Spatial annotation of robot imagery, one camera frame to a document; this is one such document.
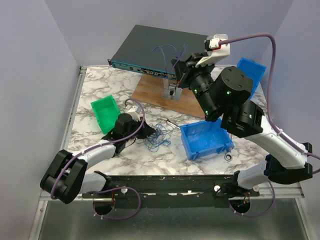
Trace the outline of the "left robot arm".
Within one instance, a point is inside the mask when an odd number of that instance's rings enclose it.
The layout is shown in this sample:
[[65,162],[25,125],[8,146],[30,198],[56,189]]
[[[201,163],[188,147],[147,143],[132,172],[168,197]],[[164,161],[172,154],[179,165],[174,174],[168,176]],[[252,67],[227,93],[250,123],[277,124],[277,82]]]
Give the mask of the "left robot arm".
[[107,197],[111,191],[107,177],[99,171],[85,176],[86,171],[120,154],[129,140],[145,140],[155,133],[142,117],[134,120],[130,114],[121,113],[113,129],[98,143],[74,153],[60,150],[42,177],[40,188],[65,204],[81,193],[95,192],[101,198]]

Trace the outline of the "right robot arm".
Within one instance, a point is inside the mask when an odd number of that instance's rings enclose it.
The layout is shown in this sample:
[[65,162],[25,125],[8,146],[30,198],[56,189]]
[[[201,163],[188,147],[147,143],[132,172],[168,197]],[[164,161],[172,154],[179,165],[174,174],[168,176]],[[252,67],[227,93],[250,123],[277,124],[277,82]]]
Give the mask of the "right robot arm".
[[221,118],[228,133],[249,140],[268,152],[261,163],[234,173],[230,191],[241,196],[256,185],[271,181],[290,185],[313,177],[307,162],[312,149],[309,143],[295,147],[285,141],[269,123],[264,111],[250,100],[253,80],[235,66],[224,68],[216,79],[211,76],[214,64],[196,66],[203,56],[192,54],[186,60],[173,58],[176,80],[180,88],[188,88],[197,99],[207,122]]

